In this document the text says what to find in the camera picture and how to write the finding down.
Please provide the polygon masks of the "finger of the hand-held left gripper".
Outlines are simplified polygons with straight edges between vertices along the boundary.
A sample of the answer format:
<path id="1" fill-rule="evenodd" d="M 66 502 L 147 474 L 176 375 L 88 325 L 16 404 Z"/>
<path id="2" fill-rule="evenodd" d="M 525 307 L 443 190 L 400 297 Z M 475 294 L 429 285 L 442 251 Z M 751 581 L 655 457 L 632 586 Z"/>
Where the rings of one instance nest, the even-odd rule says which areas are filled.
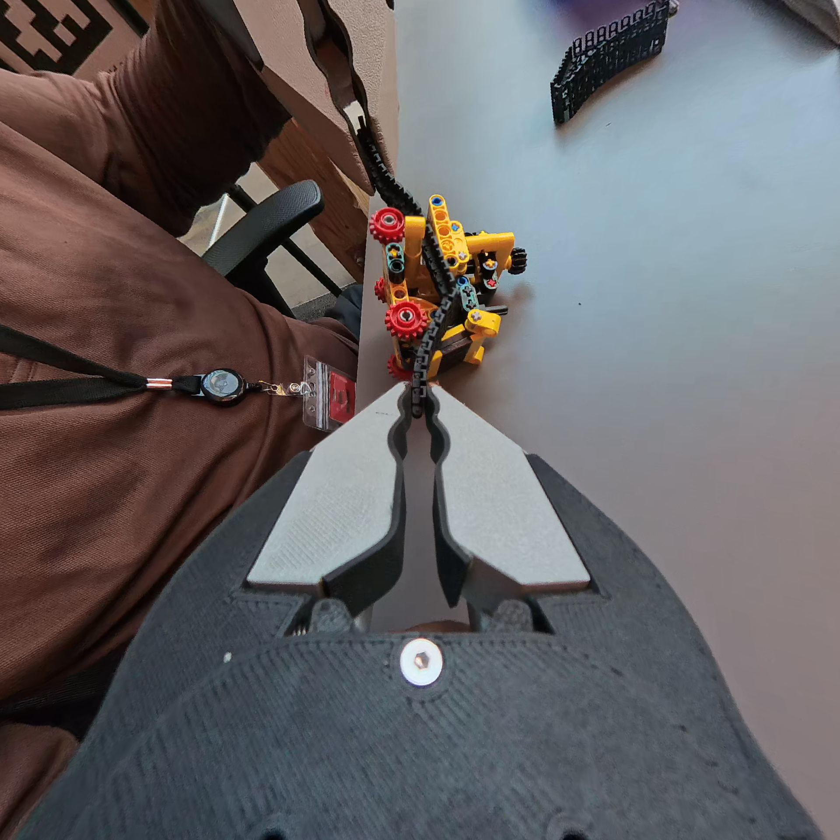
<path id="1" fill-rule="evenodd" d="M 333 92 L 355 100 L 350 68 L 329 45 L 318 2 L 248 2 L 248 33 L 263 62 L 268 89 L 315 140 L 339 171 L 368 194 L 374 192 L 350 126 Z"/>
<path id="2" fill-rule="evenodd" d="M 351 64 L 351 100 L 343 115 L 357 133 L 363 123 L 390 173 L 397 157 L 395 13 L 385 1 L 330 1 L 343 27 Z"/>

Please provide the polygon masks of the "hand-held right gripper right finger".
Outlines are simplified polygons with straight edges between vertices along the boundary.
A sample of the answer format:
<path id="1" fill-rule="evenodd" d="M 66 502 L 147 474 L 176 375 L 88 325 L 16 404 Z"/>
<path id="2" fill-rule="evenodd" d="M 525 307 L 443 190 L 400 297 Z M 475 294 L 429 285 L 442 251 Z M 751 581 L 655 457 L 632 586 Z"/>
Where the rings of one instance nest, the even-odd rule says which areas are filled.
<path id="1" fill-rule="evenodd" d="M 427 396 L 437 575 L 450 606 L 579 592 L 589 571 L 529 455 L 442 386 Z"/>

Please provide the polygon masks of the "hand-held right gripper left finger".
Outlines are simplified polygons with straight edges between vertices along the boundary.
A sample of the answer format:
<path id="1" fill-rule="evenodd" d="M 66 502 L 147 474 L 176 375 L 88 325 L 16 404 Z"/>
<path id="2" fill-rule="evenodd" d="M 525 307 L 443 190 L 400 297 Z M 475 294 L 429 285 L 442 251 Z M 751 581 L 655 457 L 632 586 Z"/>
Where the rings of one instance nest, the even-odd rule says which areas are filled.
<path id="1" fill-rule="evenodd" d="M 307 453 L 246 576 L 256 589 L 341 601 L 353 617 L 403 569 L 403 460 L 412 389 L 398 384 Z"/>

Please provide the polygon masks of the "yellow lego bulldozer model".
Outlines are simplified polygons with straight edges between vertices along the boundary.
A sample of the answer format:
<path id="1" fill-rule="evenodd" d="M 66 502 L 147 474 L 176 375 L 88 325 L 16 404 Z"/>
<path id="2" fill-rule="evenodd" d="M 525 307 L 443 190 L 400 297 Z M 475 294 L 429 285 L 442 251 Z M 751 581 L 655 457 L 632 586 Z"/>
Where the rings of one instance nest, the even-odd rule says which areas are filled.
<path id="1" fill-rule="evenodd" d="M 485 341 L 496 338 L 508 313 L 506 306 L 493 303 L 502 276 L 522 274 L 528 260 L 512 232 L 467 232 L 438 194 L 429 198 L 425 215 L 404 215 L 393 206 L 376 211 L 369 229 L 382 246 L 383 275 L 374 294 L 385 304 L 384 324 L 392 340 L 388 370 L 405 382 L 412 379 L 422 335 L 440 300 L 422 256 L 422 217 L 432 224 L 444 265 L 456 280 L 450 322 L 433 354 L 429 381 L 457 364 L 483 361 Z"/>

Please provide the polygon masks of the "black lego track strip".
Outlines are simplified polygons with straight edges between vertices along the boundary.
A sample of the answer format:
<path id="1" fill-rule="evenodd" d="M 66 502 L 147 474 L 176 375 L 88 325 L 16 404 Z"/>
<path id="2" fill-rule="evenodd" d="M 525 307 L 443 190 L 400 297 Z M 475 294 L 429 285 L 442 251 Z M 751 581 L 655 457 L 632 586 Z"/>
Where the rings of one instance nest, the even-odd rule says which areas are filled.
<path id="1" fill-rule="evenodd" d="M 408 215 L 409 211 L 418 211 L 420 206 L 413 199 L 413 196 L 395 179 L 388 165 L 384 162 L 380 146 L 364 118 L 359 118 L 359 127 L 355 130 L 354 141 L 371 184 L 382 200 L 387 205 L 403 212 L 404 215 Z M 422 256 L 440 300 L 437 310 L 423 332 L 419 349 L 415 355 L 412 376 L 412 413 L 414 418 L 421 417 L 426 411 L 427 389 L 433 354 L 438 349 L 445 328 L 449 325 L 456 294 L 456 280 L 450 269 L 445 267 L 445 258 L 434 228 L 425 218 L 422 217 L 421 220 L 425 222 L 425 232 L 421 245 Z"/>
<path id="2" fill-rule="evenodd" d="M 646 60 L 665 46 L 669 21 L 677 1 L 652 1 L 619 20 L 587 31 L 567 48 L 550 83 L 555 125 L 572 120 L 605 84 Z"/>

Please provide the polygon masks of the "person's left forearm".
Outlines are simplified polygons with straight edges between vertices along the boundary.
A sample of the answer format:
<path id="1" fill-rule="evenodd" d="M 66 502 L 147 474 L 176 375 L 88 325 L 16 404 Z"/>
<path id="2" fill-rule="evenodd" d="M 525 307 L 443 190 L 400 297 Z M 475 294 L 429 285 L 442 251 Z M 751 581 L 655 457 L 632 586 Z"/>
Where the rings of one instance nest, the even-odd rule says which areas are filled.
<path id="1" fill-rule="evenodd" d="M 291 119 L 198 2 L 159 2 L 116 70 L 84 81 L 2 71 L 2 124 L 174 237 Z"/>

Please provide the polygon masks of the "clear badge holder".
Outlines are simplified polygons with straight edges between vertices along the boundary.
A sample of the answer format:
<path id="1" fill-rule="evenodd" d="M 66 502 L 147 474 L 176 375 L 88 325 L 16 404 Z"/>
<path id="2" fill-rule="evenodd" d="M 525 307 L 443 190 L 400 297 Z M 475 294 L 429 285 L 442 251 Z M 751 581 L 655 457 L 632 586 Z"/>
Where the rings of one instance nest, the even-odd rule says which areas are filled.
<path id="1" fill-rule="evenodd" d="M 303 423 L 325 434 L 345 425 L 355 414 L 355 389 L 350 376 L 307 355 L 301 380 Z"/>

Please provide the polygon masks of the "black office chair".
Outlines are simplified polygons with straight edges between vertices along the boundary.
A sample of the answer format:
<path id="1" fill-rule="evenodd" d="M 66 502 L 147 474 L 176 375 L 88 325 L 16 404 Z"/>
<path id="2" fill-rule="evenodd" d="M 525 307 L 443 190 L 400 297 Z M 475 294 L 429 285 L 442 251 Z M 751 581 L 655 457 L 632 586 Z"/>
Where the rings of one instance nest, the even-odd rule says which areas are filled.
<path id="1" fill-rule="evenodd" d="M 231 285 L 294 319 L 292 309 L 266 273 L 268 258 L 283 248 L 329 293 L 335 297 L 341 294 L 340 287 L 291 241 L 292 235 L 324 208 L 323 195 L 315 181 L 281 188 L 261 203 L 256 203 L 238 185 L 231 185 L 226 196 L 245 215 L 209 246 L 203 259 Z"/>

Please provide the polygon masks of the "black round badge reel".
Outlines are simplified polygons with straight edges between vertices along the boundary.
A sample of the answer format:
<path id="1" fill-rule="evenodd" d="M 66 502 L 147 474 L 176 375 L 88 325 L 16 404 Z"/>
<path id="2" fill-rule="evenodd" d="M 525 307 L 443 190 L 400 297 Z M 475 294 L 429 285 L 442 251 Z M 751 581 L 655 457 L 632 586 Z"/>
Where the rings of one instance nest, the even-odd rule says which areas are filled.
<path id="1" fill-rule="evenodd" d="M 204 374 L 175 377 L 171 388 L 187 396 L 203 398 L 219 407 L 231 407 L 253 394 L 268 394 L 303 398 L 315 396 L 316 388 L 306 382 L 275 384 L 267 381 L 247 381 L 233 369 L 215 369 Z"/>

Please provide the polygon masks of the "person in brown shirt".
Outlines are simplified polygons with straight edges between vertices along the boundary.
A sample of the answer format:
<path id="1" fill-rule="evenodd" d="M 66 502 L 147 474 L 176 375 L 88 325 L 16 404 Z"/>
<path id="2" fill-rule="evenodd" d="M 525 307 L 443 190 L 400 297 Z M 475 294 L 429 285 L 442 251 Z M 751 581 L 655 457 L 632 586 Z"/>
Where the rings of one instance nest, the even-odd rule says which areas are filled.
<path id="1" fill-rule="evenodd" d="M 2 124 L 2 324 L 121 371 L 353 374 L 358 340 L 235 289 L 150 219 Z M 290 400 L 181 395 L 2 412 L 2 700 L 129 642 L 214 526 L 317 437 Z"/>

